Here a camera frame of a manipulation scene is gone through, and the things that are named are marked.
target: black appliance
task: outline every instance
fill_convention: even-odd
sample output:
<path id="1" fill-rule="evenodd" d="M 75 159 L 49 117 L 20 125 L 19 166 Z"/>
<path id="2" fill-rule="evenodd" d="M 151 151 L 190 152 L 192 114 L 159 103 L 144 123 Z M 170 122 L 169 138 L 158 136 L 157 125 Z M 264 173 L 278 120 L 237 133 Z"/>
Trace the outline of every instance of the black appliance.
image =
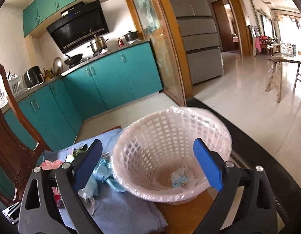
<path id="1" fill-rule="evenodd" d="M 95 34 L 98 36 L 109 32 L 99 0 L 88 4 L 80 2 L 62 12 L 62 15 L 66 13 L 47 27 L 63 53 L 93 39 Z"/>
<path id="2" fill-rule="evenodd" d="M 24 74 L 24 82 L 27 88 L 31 88 L 37 84 L 43 83 L 44 78 L 38 66 L 34 66 L 27 70 Z"/>

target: chair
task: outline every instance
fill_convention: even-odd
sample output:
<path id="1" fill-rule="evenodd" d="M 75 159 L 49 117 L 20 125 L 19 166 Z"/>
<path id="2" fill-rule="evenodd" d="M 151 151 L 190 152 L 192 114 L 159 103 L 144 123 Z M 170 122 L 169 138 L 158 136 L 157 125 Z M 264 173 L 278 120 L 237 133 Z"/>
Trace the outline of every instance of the chair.
<path id="1" fill-rule="evenodd" d="M 0 167 L 15 187 L 13 199 L 6 197 L 0 191 L 0 201 L 8 207 L 22 200 L 27 181 L 32 169 L 36 166 L 37 160 L 43 150 L 51 151 L 51 149 L 20 110 L 11 92 L 8 80 L 6 79 L 4 67 L 1 64 L 0 75 L 2 76 L 3 85 L 11 109 L 23 127 L 28 131 L 35 142 L 37 142 L 34 150 L 23 144 L 7 124 L 0 108 Z"/>

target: countertop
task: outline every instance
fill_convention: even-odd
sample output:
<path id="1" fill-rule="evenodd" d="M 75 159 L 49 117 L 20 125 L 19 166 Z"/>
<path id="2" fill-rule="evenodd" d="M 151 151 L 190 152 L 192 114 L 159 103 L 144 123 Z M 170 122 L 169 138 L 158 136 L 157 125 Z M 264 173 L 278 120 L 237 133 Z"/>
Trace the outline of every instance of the countertop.
<path id="1" fill-rule="evenodd" d="M 56 76 L 55 78 L 52 78 L 51 80 L 45 81 L 45 82 L 43 82 L 43 83 L 40 83 L 40 84 L 34 86 L 33 88 L 30 88 L 30 89 L 27 90 L 27 91 L 23 91 L 23 92 L 17 94 L 16 96 L 14 96 L 14 98 L 15 98 L 15 100 L 16 100 L 17 102 L 20 102 L 20 101 L 22 101 L 24 98 L 26 98 L 26 97 L 28 97 L 29 95 L 31 95 L 32 93 L 34 93 L 34 92 L 36 92 L 37 90 L 41 89 L 42 87 L 47 86 L 48 84 L 53 83 L 54 81 L 56 81 L 56 80 L 58 80 L 58 79 L 61 79 L 62 77 L 68 75 L 69 73 L 72 73 L 73 71 L 77 70 L 78 68 L 81 68 L 81 67 L 83 67 L 83 66 L 85 66 L 85 65 L 87 65 L 87 64 L 89 64 L 89 63 L 91 63 L 91 62 L 93 62 L 93 61 L 96 61 L 96 60 L 98 60 L 98 59 L 100 59 L 100 58 L 102 58 L 102 57 L 105 57 L 105 56 L 107 56 L 107 55 L 110 55 L 110 54 L 119 52 L 119 51 L 121 51 L 121 50 L 123 50 L 123 49 L 129 48 L 129 47 L 132 47 L 132 46 L 136 46 L 136 45 L 139 45 L 139 44 L 142 44 L 142 43 L 146 43 L 146 42 L 149 42 L 149 41 L 150 41 L 150 39 L 139 40 L 139 41 L 136 41 L 136 42 L 134 42 L 134 43 L 132 43 L 132 44 L 126 44 L 126 45 L 124 45 L 124 46 L 122 46 L 122 47 L 119 47 L 119 48 L 117 48 L 117 49 L 115 49 L 115 50 L 107 51 L 107 52 L 104 53 L 104 54 L 99 54 L 99 55 L 97 55 L 97 56 L 95 56 L 95 57 L 92 57 L 92 58 L 90 58 L 90 59 L 88 59 L 88 60 L 86 60 L 86 61 L 80 63 L 79 65 L 77 65 L 77 66 L 75 66 L 75 67 L 73 67 L 73 68 L 71 68 L 71 69 L 69 69 L 69 70 L 66 70 L 66 71 L 63 72 L 61 75 Z M 10 108 L 11 108 L 10 105 L 7 103 L 6 105 L 4 105 L 4 106 L 1 108 L 1 111 L 2 111 L 2 113 L 4 114 L 4 113 L 7 112 Z"/>

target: wooden table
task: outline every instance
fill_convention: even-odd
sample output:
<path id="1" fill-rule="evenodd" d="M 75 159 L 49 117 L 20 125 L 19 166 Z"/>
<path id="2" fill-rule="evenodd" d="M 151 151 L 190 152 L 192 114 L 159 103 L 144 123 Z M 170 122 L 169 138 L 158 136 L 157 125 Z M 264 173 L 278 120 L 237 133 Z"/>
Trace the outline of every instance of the wooden table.
<path id="1" fill-rule="evenodd" d="M 271 74 L 270 79 L 268 81 L 268 84 L 266 86 L 265 92 L 269 92 L 271 83 L 274 83 L 278 87 L 277 103 L 280 103 L 281 88 L 282 88 L 282 63 L 283 62 L 290 62 L 290 63 L 297 63 L 298 64 L 297 76 L 295 78 L 293 88 L 295 89 L 298 80 L 301 82 L 301 79 L 298 78 L 299 75 L 301 76 L 301 74 L 299 74 L 299 69 L 300 69 L 300 65 L 301 65 L 301 57 L 299 57 L 299 56 L 300 55 L 298 55 L 296 57 L 289 57 L 287 55 L 281 54 L 279 56 L 274 56 L 274 57 L 269 57 L 268 58 L 269 60 L 274 62 L 274 64 L 273 64 L 273 67 L 272 67 L 272 74 Z M 277 63 L 280 64 L 280 66 L 279 66 L 279 75 L 277 75 L 277 71 L 276 71 Z"/>

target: white object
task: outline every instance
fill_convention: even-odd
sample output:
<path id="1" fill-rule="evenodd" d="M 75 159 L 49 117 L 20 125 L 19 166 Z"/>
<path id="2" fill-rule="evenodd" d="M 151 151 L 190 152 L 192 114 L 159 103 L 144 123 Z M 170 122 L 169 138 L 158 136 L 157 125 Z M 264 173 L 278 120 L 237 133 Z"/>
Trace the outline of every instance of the white object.
<path id="1" fill-rule="evenodd" d="M 21 93 L 22 91 L 24 91 L 26 89 L 23 76 L 18 76 L 14 79 L 11 79 L 9 81 L 9 85 L 10 85 L 13 96 Z"/>
<path id="2" fill-rule="evenodd" d="M 170 107 L 141 118 L 122 131 L 111 153 L 114 177 L 147 201 L 186 203 L 210 186 L 193 152 L 199 137 L 224 161 L 229 159 L 230 134 L 205 109 Z M 188 182 L 172 188 L 170 176 L 179 168 Z"/>

